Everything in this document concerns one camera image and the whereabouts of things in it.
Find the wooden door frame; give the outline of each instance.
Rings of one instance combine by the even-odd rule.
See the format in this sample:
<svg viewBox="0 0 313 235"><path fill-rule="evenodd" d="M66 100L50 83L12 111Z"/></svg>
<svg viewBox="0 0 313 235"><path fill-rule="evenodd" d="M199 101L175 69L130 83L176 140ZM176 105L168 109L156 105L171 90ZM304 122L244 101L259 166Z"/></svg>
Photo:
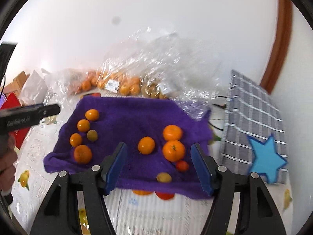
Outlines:
<svg viewBox="0 0 313 235"><path fill-rule="evenodd" d="M291 0L278 0L276 37L260 84L269 94L273 91L283 67L289 47L291 30L292 2Z"/></svg>

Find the barcode label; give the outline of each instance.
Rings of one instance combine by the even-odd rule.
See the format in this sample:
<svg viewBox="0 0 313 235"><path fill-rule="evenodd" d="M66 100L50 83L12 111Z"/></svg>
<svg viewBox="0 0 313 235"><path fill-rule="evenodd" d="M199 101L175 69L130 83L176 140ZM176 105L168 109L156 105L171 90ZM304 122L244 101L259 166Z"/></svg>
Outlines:
<svg viewBox="0 0 313 235"><path fill-rule="evenodd" d="M119 81L109 80L105 86L105 89L116 94L119 84Z"/></svg>

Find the white wall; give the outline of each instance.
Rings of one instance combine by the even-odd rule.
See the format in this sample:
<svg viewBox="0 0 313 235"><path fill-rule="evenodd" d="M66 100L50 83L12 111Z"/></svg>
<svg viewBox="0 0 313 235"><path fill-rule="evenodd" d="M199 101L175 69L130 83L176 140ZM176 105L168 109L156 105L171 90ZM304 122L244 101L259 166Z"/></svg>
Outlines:
<svg viewBox="0 0 313 235"><path fill-rule="evenodd" d="M259 82L276 16L277 0L29 0L3 37L18 42L7 78L35 68L98 66L112 43L149 26L218 43L222 85L232 68Z"/></svg>
<svg viewBox="0 0 313 235"><path fill-rule="evenodd" d="M272 96L281 109L289 144L293 193L292 234L313 211L313 31L294 6L288 54Z"/></svg>

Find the blue star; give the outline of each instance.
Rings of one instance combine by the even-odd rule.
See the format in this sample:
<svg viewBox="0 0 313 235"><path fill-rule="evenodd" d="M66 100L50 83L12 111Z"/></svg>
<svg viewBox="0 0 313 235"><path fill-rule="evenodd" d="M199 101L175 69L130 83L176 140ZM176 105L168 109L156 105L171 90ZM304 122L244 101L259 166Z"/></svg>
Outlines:
<svg viewBox="0 0 313 235"><path fill-rule="evenodd" d="M273 134L263 143L248 135L248 140L255 154L250 172L265 175L268 183L277 181L277 172L287 164L276 151Z"/></svg>

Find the hand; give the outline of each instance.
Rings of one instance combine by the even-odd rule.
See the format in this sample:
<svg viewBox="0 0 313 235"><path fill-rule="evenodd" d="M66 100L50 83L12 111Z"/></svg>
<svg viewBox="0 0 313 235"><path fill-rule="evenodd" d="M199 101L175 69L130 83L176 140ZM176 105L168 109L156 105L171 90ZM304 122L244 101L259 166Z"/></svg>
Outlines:
<svg viewBox="0 0 313 235"><path fill-rule="evenodd" d="M15 167L13 163L18 159L14 151L15 138L10 135L7 143L7 152L0 158L0 191L9 191L15 180Z"/></svg>

